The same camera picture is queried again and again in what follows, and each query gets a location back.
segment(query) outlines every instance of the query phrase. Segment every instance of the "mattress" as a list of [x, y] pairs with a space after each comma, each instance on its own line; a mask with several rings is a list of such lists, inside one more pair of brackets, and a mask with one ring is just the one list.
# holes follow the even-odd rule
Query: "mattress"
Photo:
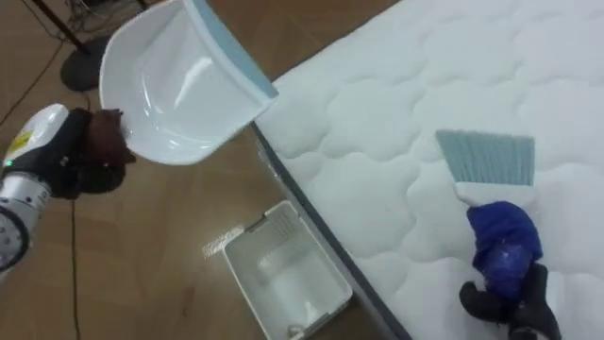
[[439, 128], [535, 137], [553, 308], [601, 338], [602, 32], [600, 0], [405, 0], [276, 81], [261, 134], [413, 339], [505, 338], [458, 299], [481, 276]]

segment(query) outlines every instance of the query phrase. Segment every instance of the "wooden floor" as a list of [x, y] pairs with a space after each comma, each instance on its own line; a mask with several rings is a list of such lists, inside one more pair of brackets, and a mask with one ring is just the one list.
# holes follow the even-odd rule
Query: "wooden floor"
[[[62, 0], [47, 0], [67, 18]], [[394, 0], [214, 0], [210, 3], [270, 78], [389, 7]], [[0, 1], [0, 114], [39, 73], [58, 41], [18, 0]], [[57, 60], [0, 127], [6, 148], [24, 121], [54, 102], [85, 107], [59, 81]], [[89, 93], [98, 107], [98, 94]], [[207, 161], [168, 167], [139, 160], [110, 195], [76, 203], [83, 340], [262, 339], [222, 256], [204, 245], [281, 199], [247, 129]], [[0, 339], [75, 339], [69, 205], [53, 201], [35, 247], [0, 285]], [[353, 303], [315, 339], [377, 339]]]

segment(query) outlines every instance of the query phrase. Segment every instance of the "yellow label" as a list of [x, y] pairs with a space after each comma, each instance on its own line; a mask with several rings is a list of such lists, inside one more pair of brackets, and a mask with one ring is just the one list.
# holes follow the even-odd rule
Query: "yellow label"
[[15, 151], [26, 146], [27, 142], [29, 142], [30, 137], [31, 137], [31, 131], [24, 132], [24, 133], [20, 134], [19, 136], [15, 137], [15, 139], [12, 140], [12, 143], [8, 147], [7, 156], [10, 156]]

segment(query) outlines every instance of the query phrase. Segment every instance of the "white plastic container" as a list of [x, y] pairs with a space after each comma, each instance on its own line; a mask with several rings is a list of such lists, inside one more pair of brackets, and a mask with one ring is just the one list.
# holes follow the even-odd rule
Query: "white plastic container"
[[350, 285], [289, 201], [233, 239], [225, 255], [270, 340], [307, 338], [352, 297]]

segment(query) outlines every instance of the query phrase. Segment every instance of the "black cable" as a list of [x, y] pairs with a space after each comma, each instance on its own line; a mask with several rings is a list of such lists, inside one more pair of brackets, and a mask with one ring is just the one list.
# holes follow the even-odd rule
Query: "black cable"
[[[122, 25], [122, 22], [119, 22], [119, 20], [118, 23], [112, 25], [110, 23], [115, 19], [116, 14], [128, 8], [132, 4], [132, 1], [108, 0], [105, 5], [99, 5], [94, 8], [88, 7], [82, 0], [65, 0], [65, 4], [70, 8], [72, 13], [68, 24], [71, 25], [73, 31], [104, 35], [105, 32], [112, 31]], [[99, 14], [99, 10], [106, 11], [108, 14]], [[103, 21], [100, 24], [88, 27], [87, 23], [90, 17], [101, 18]]]
[[40, 24], [40, 26], [44, 29], [44, 31], [46, 32], [46, 34], [54, 39], [58, 39], [64, 43], [67, 43], [67, 40], [65, 40], [65, 38], [61, 37], [58, 33], [57, 34], [53, 34], [50, 32], [50, 29], [48, 29], [48, 27], [46, 27], [46, 24], [42, 21], [42, 19], [40, 19], [40, 17], [38, 16], [38, 13], [36, 13], [36, 11], [26, 2], [26, 0], [21, 0], [21, 2], [25, 5], [25, 7], [27, 8], [27, 10], [29, 10], [29, 12], [31, 13], [31, 15], [34, 16], [34, 18], [36, 18], [36, 21], [38, 22], [38, 24]]
[[86, 110], [90, 111], [91, 110], [91, 98], [88, 97], [88, 94], [85, 92], [80, 92], [80, 94], [82, 94], [82, 96], [84, 97], [84, 100], [86, 100]]
[[76, 201], [71, 201], [72, 207], [72, 285], [73, 285], [73, 303], [74, 303], [74, 327], [75, 327], [75, 340], [81, 340], [82, 333], [79, 328], [79, 313], [77, 310], [77, 243], [76, 243]]
[[25, 89], [25, 91], [23, 92], [23, 94], [21, 94], [19, 99], [17, 99], [17, 101], [14, 104], [12, 104], [12, 106], [10, 107], [10, 109], [8, 109], [7, 113], [5, 113], [5, 115], [2, 117], [2, 119], [0, 119], [0, 127], [3, 126], [7, 122], [8, 118], [14, 113], [14, 111], [17, 109], [17, 107], [19, 107], [19, 105], [21, 105], [21, 103], [25, 100], [25, 98], [31, 92], [31, 90], [33, 90], [33, 88], [38, 84], [38, 81], [40, 81], [40, 79], [42, 78], [42, 76], [44, 76], [46, 71], [48, 71], [48, 69], [50, 68], [50, 65], [52, 65], [53, 61], [55, 61], [55, 58], [59, 54], [61, 47], [63, 47], [63, 44], [64, 44], [64, 42], [59, 42], [59, 44], [57, 45], [57, 48], [53, 52], [52, 56], [50, 56], [50, 59], [46, 62], [46, 65], [44, 65], [44, 67], [42, 68], [40, 73], [34, 78], [34, 80], [27, 87], [27, 89]]

